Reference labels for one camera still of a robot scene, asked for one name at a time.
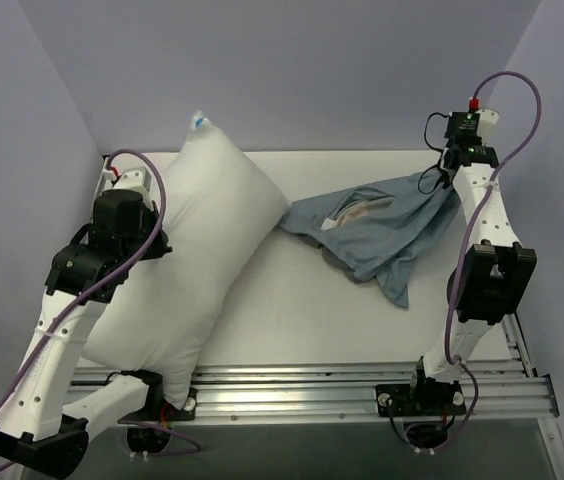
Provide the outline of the blue grey pillowcase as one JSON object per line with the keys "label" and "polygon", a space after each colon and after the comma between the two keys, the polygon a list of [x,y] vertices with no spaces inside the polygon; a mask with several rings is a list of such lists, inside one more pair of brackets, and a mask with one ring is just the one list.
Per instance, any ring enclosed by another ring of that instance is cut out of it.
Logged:
{"label": "blue grey pillowcase", "polygon": [[453,188],[422,172],[295,201],[279,227],[319,249],[350,281],[376,281],[406,309],[416,260],[445,235],[460,206]]}

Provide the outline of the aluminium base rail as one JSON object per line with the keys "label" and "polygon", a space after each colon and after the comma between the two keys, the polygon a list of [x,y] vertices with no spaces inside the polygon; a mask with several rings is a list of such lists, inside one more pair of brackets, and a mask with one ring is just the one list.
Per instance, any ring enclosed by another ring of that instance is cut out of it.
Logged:
{"label": "aluminium base rail", "polygon": [[[478,361],[460,385],[473,419],[554,418],[546,377],[519,359]],[[376,422],[376,386],[409,381],[407,363],[200,367],[193,375],[198,425]]]}

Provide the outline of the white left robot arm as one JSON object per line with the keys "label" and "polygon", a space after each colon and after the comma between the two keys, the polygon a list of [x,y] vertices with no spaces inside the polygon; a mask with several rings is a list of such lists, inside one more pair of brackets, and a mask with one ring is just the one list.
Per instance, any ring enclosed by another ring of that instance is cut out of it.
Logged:
{"label": "white left robot arm", "polygon": [[64,398],[86,340],[131,267],[170,253],[163,212],[142,188],[106,190],[90,222],[54,256],[26,357],[0,400],[0,457],[65,479],[104,430],[128,415],[152,419],[162,411],[162,378],[145,370],[123,371],[82,401]]}

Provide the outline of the white pillow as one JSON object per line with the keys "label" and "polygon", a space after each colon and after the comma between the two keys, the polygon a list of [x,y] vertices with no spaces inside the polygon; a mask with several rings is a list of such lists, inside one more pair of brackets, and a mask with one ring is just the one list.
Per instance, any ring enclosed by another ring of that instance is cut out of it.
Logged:
{"label": "white pillow", "polygon": [[165,399],[179,408],[227,293],[290,203],[202,112],[161,178],[172,250],[130,270],[82,356],[161,375]]}

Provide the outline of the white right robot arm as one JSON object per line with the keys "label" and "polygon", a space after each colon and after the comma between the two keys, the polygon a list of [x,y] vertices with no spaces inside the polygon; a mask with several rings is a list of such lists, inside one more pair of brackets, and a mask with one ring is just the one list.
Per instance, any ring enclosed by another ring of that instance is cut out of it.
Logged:
{"label": "white right robot arm", "polygon": [[537,265],[535,251],[521,244],[509,221],[498,167],[491,147],[448,148],[443,157],[466,231],[447,285],[445,326],[405,390],[407,403],[417,412],[459,403],[462,366],[482,338],[515,313]]}

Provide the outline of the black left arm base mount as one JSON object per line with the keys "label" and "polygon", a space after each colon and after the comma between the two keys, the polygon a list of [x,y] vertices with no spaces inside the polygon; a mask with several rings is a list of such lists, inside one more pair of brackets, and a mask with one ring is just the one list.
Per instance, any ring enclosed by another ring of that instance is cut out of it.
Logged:
{"label": "black left arm base mount", "polygon": [[150,388],[144,406],[130,414],[124,416],[120,423],[126,422],[187,422],[196,418],[198,390],[190,387],[184,404],[176,408],[169,403],[164,395],[161,386]]}

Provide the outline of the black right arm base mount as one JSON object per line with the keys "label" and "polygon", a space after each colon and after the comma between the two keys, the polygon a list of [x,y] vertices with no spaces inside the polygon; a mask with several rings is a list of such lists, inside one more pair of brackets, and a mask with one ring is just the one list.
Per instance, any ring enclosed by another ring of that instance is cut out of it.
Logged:
{"label": "black right arm base mount", "polygon": [[467,411],[458,382],[416,387],[406,383],[379,384],[375,386],[375,395],[381,417],[457,416]]}

